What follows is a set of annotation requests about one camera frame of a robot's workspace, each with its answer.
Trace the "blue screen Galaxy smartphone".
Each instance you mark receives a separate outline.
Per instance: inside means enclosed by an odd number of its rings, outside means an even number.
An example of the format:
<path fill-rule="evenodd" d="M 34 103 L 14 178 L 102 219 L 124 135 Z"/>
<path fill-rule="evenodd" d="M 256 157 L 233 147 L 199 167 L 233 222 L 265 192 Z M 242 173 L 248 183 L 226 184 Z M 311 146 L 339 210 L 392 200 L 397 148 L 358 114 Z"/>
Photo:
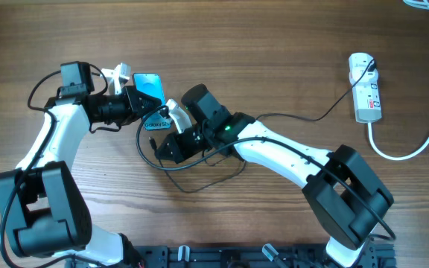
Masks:
<path fill-rule="evenodd" d="M 133 82 L 136 88 L 146 95 L 160 99 L 161 105 L 166 104 L 162 80 L 154 73 L 134 73 Z M 172 120 L 160 114 L 161 110 L 150 116 L 144 123 L 147 131 L 167 130 L 171 127 Z"/>

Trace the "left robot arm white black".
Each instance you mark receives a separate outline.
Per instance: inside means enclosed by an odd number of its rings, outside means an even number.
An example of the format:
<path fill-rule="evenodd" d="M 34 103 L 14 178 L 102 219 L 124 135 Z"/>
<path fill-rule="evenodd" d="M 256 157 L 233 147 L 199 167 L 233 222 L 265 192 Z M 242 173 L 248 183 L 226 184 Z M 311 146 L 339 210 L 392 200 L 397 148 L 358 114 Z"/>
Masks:
<path fill-rule="evenodd" d="M 129 84 L 130 67 L 100 69 L 64 63 L 56 95 L 41 108 L 44 123 L 25 158 L 0 173 L 0 253 L 86 267 L 143 267 L 144 258 L 123 234 L 92 223 L 71 169 L 83 137 L 118 132 L 161 105 Z"/>

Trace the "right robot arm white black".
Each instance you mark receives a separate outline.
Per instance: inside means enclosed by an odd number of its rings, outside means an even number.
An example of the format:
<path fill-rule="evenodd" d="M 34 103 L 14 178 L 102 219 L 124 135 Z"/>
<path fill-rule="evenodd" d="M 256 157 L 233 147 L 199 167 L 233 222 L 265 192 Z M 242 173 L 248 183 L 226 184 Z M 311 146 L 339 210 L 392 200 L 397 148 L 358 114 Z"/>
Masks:
<path fill-rule="evenodd" d="M 145 120 L 160 114 L 177 127 L 152 146 L 157 160 L 175 162 L 183 170 L 185 160 L 211 151 L 261 165 L 299 186 L 330 236 L 324 267 L 355 267 L 376 226 L 387 232 L 386 240 L 395 240 L 383 220 L 393 196 L 353 148 L 341 145 L 330 151 L 290 140 L 252 116 L 230 113 L 204 84 L 188 90 L 181 104 L 153 89 L 144 90 L 141 100 Z"/>

